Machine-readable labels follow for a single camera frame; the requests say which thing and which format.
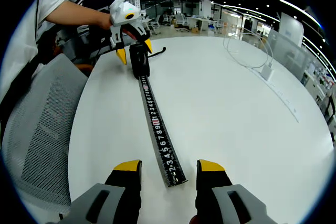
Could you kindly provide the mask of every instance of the floor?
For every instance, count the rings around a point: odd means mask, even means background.
[[[201,31],[200,33],[192,33],[191,31],[177,31],[177,28],[171,26],[160,26],[160,33],[151,36],[152,40],[172,37],[187,37],[187,36],[215,36],[223,37],[223,34],[214,33],[213,31]]]
[[[260,40],[253,35],[243,34],[240,28],[224,28],[219,29],[216,32],[212,30],[202,30],[199,33],[193,33],[191,31],[178,31],[177,28],[172,26],[160,26],[158,29],[159,33],[151,36],[151,40],[162,39],[162,38],[172,38],[172,37],[192,37],[192,36],[205,36],[205,37],[223,37],[231,39],[239,39],[250,43],[251,45],[261,48],[262,43]]]

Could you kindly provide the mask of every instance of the mesh chair back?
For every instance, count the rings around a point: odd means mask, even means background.
[[[176,15],[176,23],[178,24],[178,25],[184,25],[184,15],[183,14],[177,14]]]
[[[4,132],[3,158],[21,197],[49,211],[70,209],[68,150],[87,77],[63,54],[33,78]]]
[[[163,14],[163,22],[169,22],[169,18],[167,14]]]

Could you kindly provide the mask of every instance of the cable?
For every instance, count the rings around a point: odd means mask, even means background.
[[[149,55],[148,58],[151,58],[151,57],[153,57],[153,56],[162,54],[162,53],[165,52],[165,51],[166,51],[166,47],[163,47],[163,48],[162,48],[162,51],[160,51],[160,52],[156,52],[156,53],[154,53],[153,55]]]
[[[264,42],[263,42],[263,40],[262,40],[262,38],[261,38],[261,36],[260,35],[258,35],[258,34],[256,34],[256,33],[254,33],[254,32],[252,32],[252,31],[249,31],[249,32],[247,32],[247,33],[242,33],[242,34],[250,34],[250,35],[254,35],[254,36],[256,36],[260,41],[261,41],[261,43],[263,44],[263,46],[264,46],[264,48],[265,48],[265,50],[266,50],[266,53],[267,53],[267,58],[266,58],[266,61],[263,63],[263,64],[261,64],[260,66],[256,66],[256,67],[254,67],[254,66],[247,66],[247,65],[245,65],[245,64],[242,64],[241,62],[239,62],[232,54],[231,54],[231,52],[228,50],[228,46],[229,46],[229,43],[230,43],[230,41],[231,41],[231,38],[229,39],[229,41],[228,41],[228,43],[227,43],[227,46],[226,46],[226,50],[227,50],[227,52],[229,53],[229,55],[239,64],[239,65],[241,65],[241,66],[243,66],[243,67],[246,67],[246,68],[261,68],[261,67],[263,67],[266,63],[267,63],[267,60],[268,60],[268,57],[269,57],[269,53],[268,53],[268,50],[267,50],[267,47],[265,46],[265,44],[264,44]],[[270,63],[269,63],[269,65],[271,66],[272,65],[272,62],[273,62],[273,59],[274,59],[274,55],[273,55],[273,51],[272,51],[272,48],[271,48],[271,46],[270,46],[270,44],[269,44],[269,42],[266,40],[266,42],[267,42],[267,45],[269,46],[269,49],[270,49],[270,51],[271,51],[271,54],[272,54],[272,56],[271,56],[271,61],[270,61]],[[223,39],[223,46],[225,47],[225,36],[224,36],[224,39]]]

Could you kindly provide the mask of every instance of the gray office chair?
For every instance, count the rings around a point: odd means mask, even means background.
[[[183,28],[178,28],[177,31],[190,31],[189,29],[185,28],[185,26],[189,26],[189,23],[183,14],[176,15],[176,24],[183,26]]]
[[[87,77],[61,54],[33,78],[4,132],[4,163],[20,196],[48,211],[70,210],[69,140]]]
[[[157,15],[155,21],[151,21],[148,23],[149,28],[155,33],[159,34],[160,33],[160,24],[159,24],[159,19],[161,15]]]
[[[164,26],[170,26],[171,22],[170,22],[170,20],[168,18],[168,15],[167,14],[163,14],[162,17],[163,17],[162,25],[164,25]]]

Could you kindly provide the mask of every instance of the desk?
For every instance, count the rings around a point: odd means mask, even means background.
[[[308,91],[273,61],[272,81],[300,113],[298,123],[267,85],[227,54],[222,38],[153,41],[154,52],[163,46],[165,53],[150,58],[149,79],[189,181],[166,188],[138,81],[131,65],[110,52],[88,79],[72,126],[71,200],[104,183],[121,162],[141,159],[138,223],[188,223],[196,214],[196,161],[202,158],[221,164],[234,184],[267,205],[276,222],[300,222],[328,181],[334,155],[328,126]],[[230,49],[245,56],[246,64],[265,60],[243,41],[232,40]]]
[[[201,28],[200,30],[208,30],[208,19],[205,18],[194,18],[194,17],[187,17],[188,23],[191,28],[196,27],[197,21],[201,21]]]

